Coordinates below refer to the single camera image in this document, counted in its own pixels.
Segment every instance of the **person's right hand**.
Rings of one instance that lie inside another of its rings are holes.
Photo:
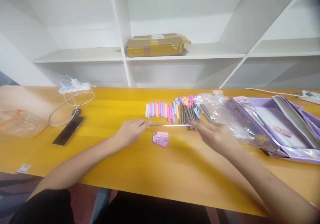
[[[141,134],[149,128],[150,124],[151,121],[146,122],[144,119],[125,121],[114,138],[122,148],[128,147],[139,140]]]
[[[191,121],[200,133],[202,140],[214,151],[224,157],[243,150],[228,126],[221,123],[209,123],[203,120]]]

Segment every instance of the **plastic bag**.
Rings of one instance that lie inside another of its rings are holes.
[[[238,139],[254,140],[254,134],[249,127],[240,124],[225,105],[229,98],[223,95],[223,91],[214,90],[213,93],[200,93],[193,100],[209,122],[227,125]]]
[[[0,131],[13,136],[33,137],[48,125],[37,115],[25,110],[0,111]]]

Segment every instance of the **yellow table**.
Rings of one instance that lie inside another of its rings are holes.
[[[143,118],[145,104],[171,103],[175,97],[197,95],[210,90],[92,88],[96,97],[81,106],[86,120],[66,147],[52,145],[64,126],[48,126],[39,136],[19,138],[0,135],[0,171],[15,173],[29,164],[28,174],[45,176],[66,159],[112,136],[127,119]],[[229,97],[270,97],[270,94],[225,89]],[[84,103],[92,94],[76,97]],[[54,87],[3,86],[0,109],[25,109],[45,119],[64,99]],[[289,97],[305,110],[320,116],[319,105]],[[70,118],[73,107],[63,105],[52,119],[61,123]],[[151,118],[153,123],[167,123]],[[151,142],[157,131],[169,132],[167,148]],[[257,155],[254,149],[247,147]],[[271,171],[312,203],[320,203],[320,167],[267,157],[258,150]],[[241,174],[222,156],[204,144],[196,131],[184,127],[151,127],[131,147],[98,164],[82,183],[190,202],[254,215],[266,215],[262,201]]]

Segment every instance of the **white cable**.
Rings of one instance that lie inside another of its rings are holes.
[[[63,81],[63,80],[64,80],[64,81],[69,81],[69,80],[66,80],[66,79],[61,79],[61,80],[60,80],[60,86],[62,86],[61,81]],[[92,94],[93,94],[93,97],[92,97],[89,101],[87,101],[87,102],[85,102],[85,103],[83,103],[83,104],[81,104],[81,105],[77,105],[76,101],[74,100],[74,97],[76,97],[76,96],[78,96],[78,95],[81,95],[81,94],[85,94],[85,93],[92,93]],[[78,108],[79,106],[83,106],[83,105],[89,103],[90,101],[92,101],[92,99],[94,99],[95,96],[96,96],[96,94],[95,94],[94,92],[81,92],[81,93],[75,94],[74,96],[70,97],[69,99],[66,99],[66,96],[63,94],[64,102],[60,103],[60,104],[53,110],[53,112],[51,112],[51,114],[50,114],[50,116],[49,116],[49,119],[48,119],[49,125],[50,125],[50,126],[61,126],[61,125],[64,125],[64,124],[66,124],[67,122],[71,121],[72,118],[75,116],[76,111],[74,112],[74,114],[72,115],[72,117],[71,117],[69,120],[65,121],[64,123],[61,123],[61,124],[58,124],[58,125],[52,125],[52,124],[50,123],[50,118],[51,118],[52,114],[55,113],[55,111],[58,110],[58,108],[59,108],[62,104],[64,104],[65,102],[68,103],[68,104],[71,105],[71,106],[76,107],[76,110],[77,110],[77,108]],[[74,105],[68,102],[70,99],[73,100]]]
[[[68,75],[62,74],[62,75],[60,75],[60,76],[59,76],[59,78],[60,78],[61,76],[67,76],[67,77],[69,77],[71,80],[73,80],[71,76],[68,76]]]
[[[312,98],[312,97],[318,97],[318,96],[320,96],[320,95],[317,95],[317,96],[305,97],[305,96],[300,96],[300,95],[296,95],[296,94],[281,93],[281,92],[271,92],[271,91],[266,91],[266,90],[261,90],[261,89],[255,89],[255,88],[245,88],[245,90],[264,91],[264,92],[269,92],[269,93],[273,93],[273,94],[289,95],[289,96],[303,97],[303,98]]]
[[[61,123],[61,124],[59,124],[59,125],[52,125],[52,124],[50,123],[50,118],[51,118],[52,114],[53,114],[63,103],[68,102],[70,99],[73,100],[74,105],[75,105],[75,107],[76,107],[76,109],[77,109],[76,101],[75,101],[73,98],[74,98],[75,96],[78,96],[78,95],[79,95],[79,94],[75,94],[74,96],[70,97],[68,100],[65,100],[64,102],[60,103],[60,104],[53,110],[53,112],[51,112],[51,114],[50,114],[50,116],[49,116],[49,119],[48,119],[48,123],[49,123],[50,126],[61,126],[61,125],[63,125],[63,124],[66,124],[67,122],[71,121],[71,119],[75,116],[76,112],[74,112],[74,114],[72,115],[72,117],[71,117],[68,121],[66,121],[66,122],[64,122],[64,123]]]
[[[79,93],[79,94],[77,94],[77,95],[84,94],[84,93],[92,93],[92,94],[93,94],[93,97],[92,97],[89,101],[87,101],[87,102],[85,102],[85,103],[83,103],[83,104],[81,104],[81,105],[76,105],[76,106],[83,106],[83,105],[91,102],[92,99],[96,96],[96,94],[95,94],[94,92],[81,92],[81,93]],[[71,104],[71,103],[68,102],[68,101],[70,100],[70,98],[67,100],[67,99],[66,99],[66,96],[65,96],[64,94],[63,94],[63,97],[64,97],[65,102],[67,102],[67,103],[68,103],[69,105],[71,105],[71,106],[75,106],[75,105],[73,105],[73,104]]]

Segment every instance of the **smartphone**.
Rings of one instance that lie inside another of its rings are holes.
[[[52,144],[58,146],[65,146],[76,133],[80,125],[83,123],[85,117],[74,116],[68,125],[62,130],[59,136],[53,141]]]

